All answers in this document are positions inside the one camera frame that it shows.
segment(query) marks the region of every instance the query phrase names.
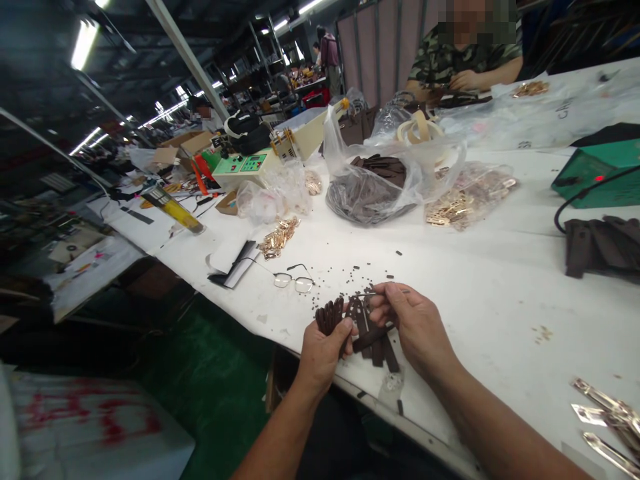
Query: worker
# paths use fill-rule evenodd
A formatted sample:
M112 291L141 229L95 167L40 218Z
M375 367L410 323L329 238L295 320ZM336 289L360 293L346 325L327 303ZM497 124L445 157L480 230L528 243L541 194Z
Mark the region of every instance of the worker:
M320 66L327 76L327 88L331 98L340 95L340 75L338 73L338 44L335 37L327 29L318 25L318 42L320 42Z
M318 42L313 42L313 52L315 53L315 64L318 67L322 66L321 57L320 57L320 44Z
M394 282L378 284L374 291L377 295L370 300L370 320L379 327L394 322L405 358L438 397L488 478L592 480L464 368L431 300ZM351 318L342 320L328 337L316 322L307 327L295 380L232 479L296 477L316 409L331 386L341 346L349 339L346 355L352 353L351 335L355 332ZM324 450L318 458L322 465L316 465L317 471L331 466L327 452L330 444L338 441L335 434L329 434L322 442ZM347 477L345 472L339 476Z
M416 100L435 106L442 97L425 84L488 91L516 80L523 63L521 21L488 21L496 18L496 9L488 11L486 4L486 0L447 0L447 12L440 12L447 22L440 22L424 37L409 73L406 90ZM517 16L513 8L510 18ZM507 32L510 26L513 33ZM512 43L499 43L509 40Z

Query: machine with display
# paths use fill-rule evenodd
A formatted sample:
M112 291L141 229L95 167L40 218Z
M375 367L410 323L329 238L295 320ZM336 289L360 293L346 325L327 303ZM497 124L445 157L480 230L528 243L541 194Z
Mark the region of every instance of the machine with display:
M250 180L264 187L262 178L265 172L274 168L275 165L282 165L282 160L271 148L268 148L246 157L233 155L220 159L213 177L226 191L235 190L244 180Z

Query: green machine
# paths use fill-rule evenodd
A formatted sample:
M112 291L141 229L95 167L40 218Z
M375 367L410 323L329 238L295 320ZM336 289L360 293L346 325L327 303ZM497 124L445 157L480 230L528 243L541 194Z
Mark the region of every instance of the green machine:
M582 190L640 165L640 139L577 149L551 184L569 200ZM575 208L640 205L640 169L595 188L572 202Z

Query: bottle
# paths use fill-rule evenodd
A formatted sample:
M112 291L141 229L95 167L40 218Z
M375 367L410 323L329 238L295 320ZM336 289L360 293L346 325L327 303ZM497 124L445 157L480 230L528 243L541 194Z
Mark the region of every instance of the bottle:
M158 184L145 188L140 192L140 196L176 220L180 225L188 228L192 234L200 235L204 232L205 226L198 222L192 214L185 210Z

